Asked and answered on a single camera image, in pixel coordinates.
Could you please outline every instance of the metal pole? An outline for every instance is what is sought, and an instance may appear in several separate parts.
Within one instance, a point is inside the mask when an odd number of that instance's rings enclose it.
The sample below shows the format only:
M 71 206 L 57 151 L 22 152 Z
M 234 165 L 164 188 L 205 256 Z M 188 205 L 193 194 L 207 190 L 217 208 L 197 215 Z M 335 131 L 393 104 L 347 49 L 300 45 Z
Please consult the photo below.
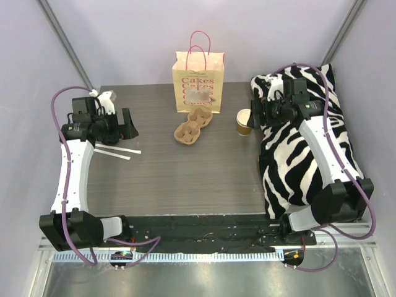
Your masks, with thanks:
M 69 56 L 73 66 L 75 67 L 76 71 L 80 75 L 81 79 L 84 81 L 84 84 L 88 88 L 93 88 L 93 85 L 92 85 L 87 73 L 85 72 L 84 68 L 82 67 L 77 55 L 75 54 L 75 51 L 74 51 L 72 45 L 70 44 L 69 40 L 67 39 L 67 36 L 64 33 L 64 31 L 61 27 L 61 24 L 58 22 L 58 19 L 56 18 L 50 4 L 48 3 L 47 0 L 36 0 L 36 1 L 37 1 L 38 5 L 41 7 L 49 24 L 53 28 L 56 36 L 58 37 L 64 50 L 66 51 L 67 55 Z
M 328 64 L 333 60 L 334 55 L 340 49 L 342 42 L 344 41 L 346 35 L 352 28 L 353 23 L 358 18 L 366 3 L 367 0 L 355 0 L 355 2 L 352 4 L 351 9 L 349 10 L 347 17 L 343 21 L 340 30 L 337 32 L 337 35 L 335 36 L 332 45 L 324 56 L 322 65 Z

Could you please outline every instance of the black and white striped fabric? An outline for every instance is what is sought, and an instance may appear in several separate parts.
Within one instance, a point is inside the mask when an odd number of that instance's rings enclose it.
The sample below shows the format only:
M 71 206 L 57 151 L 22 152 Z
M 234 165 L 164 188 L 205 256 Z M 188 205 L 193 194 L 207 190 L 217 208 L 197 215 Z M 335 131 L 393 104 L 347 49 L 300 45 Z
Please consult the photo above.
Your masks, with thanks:
M 335 94 L 335 81 L 330 64 L 319 68 L 327 79 L 329 87 L 329 118 L 334 134 L 348 161 L 363 177 L 353 158 L 344 117 Z M 295 79 L 305 77 L 311 100 L 325 101 L 322 79 L 308 67 L 292 66 L 276 74 L 279 78 Z M 257 75 L 251 80 L 255 99 L 265 98 L 269 89 L 265 75 Z M 286 123 L 278 127 L 261 126 L 264 138 L 259 156 L 260 175 L 265 197 L 265 209 L 270 218 L 278 218 L 290 205 L 308 205 L 322 189 L 322 178 L 312 152 L 298 132 Z

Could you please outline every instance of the white tape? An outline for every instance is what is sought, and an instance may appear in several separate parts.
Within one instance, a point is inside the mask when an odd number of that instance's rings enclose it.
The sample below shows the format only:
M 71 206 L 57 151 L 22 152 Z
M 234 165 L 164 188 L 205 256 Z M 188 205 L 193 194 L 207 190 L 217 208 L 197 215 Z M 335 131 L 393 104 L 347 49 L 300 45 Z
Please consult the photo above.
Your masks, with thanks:
M 129 148 L 125 148 L 124 149 L 123 147 L 111 147 L 109 145 L 104 145 L 104 144 L 95 144 L 95 146 L 104 147 L 104 148 L 109 149 L 109 150 L 122 150 L 123 152 L 138 153 L 138 154 L 142 153 L 141 150 L 130 150 Z
M 121 159 L 125 159 L 125 160 L 130 160 L 130 157 L 127 156 L 123 156 L 123 155 L 118 155 L 117 153 L 110 153 L 110 152 L 106 152 L 105 150 L 98 150 L 97 148 L 95 150 L 93 150 L 96 153 L 103 153 L 105 155 L 109 155 L 109 156 L 113 156 L 113 157 L 117 157 L 117 158 L 121 158 Z

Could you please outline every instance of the robotic arm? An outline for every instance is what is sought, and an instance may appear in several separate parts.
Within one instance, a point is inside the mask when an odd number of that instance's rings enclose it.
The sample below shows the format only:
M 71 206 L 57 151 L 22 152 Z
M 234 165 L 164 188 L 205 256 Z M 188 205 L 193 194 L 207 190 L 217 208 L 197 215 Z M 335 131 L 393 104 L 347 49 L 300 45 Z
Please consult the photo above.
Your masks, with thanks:
M 130 241 L 131 232 L 124 216 L 96 218 L 88 212 L 87 181 L 88 169 L 95 142 L 114 145 L 119 139 L 133 139 L 136 131 L 129 108 L 123 108 L 124 124 L 118 124 L 114 109 L 114 92 L 103 92 L 99 96 L 72 99 L 73 112 L 68 114 L 68 123 L 62 126 L 62 133 L 71 151 L 72 166 L 69 189 L 67 190 L 67 229 L 76 248 L 100 246 L 104 239 L 114 237 Z M 39 226 L 57 251 L 70 250 L 62 230 L 62 197 L 66 182 L 67 157 L 65 146 L 61 145 L 62 167 L 58 191 L 49 215 L 40 217 Z
M 366 208 L 363 198 L 345 174 L 348 170 L 370 198 L 374 186 L 370 179 L 362 179 L 347 160 L 327 119 L 328 134 L 338 156 L 345 164 L 341 168 L 325 135 L 323 125 L 323 102 L 310 101 L 306 79 L 282 81 L 270 77 L 267 100 L 257 104 L 255 114 L 261 116 L 261 123 L 277 126 L 291 121 L 305 138 L 321 172 L 324 188 L 311 202 L 311 206 L 282 217 L 282 234 L 287 240 L 293 235 L 311 228 L 333 222 L 351 222 L 361 218 Z

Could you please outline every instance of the gray wall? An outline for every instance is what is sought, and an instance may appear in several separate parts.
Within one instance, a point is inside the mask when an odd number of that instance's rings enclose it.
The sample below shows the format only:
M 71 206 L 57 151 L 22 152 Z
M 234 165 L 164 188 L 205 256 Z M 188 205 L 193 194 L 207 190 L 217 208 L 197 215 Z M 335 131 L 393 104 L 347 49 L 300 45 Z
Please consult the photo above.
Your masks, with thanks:
M 198 29 L 226 53 L 226 82 L 320 64 L 353 0 L 49 2 L 94 85 L 137 85 L 172 83 L 174 52 Z
M 51 97 L 81 81 L 35 1 L 2 2 L 0 40 L 0 295 L 19 297 L 41 238 L 38 218 L 49 213 L 58 185 Z M 58 105 L 63 118 L 69 96 Z
M 375 236 L 389 280 L 396 275 L 395 11 L 395 1 L 368 1 L 333 62 L 356 158 L 376 187 Z

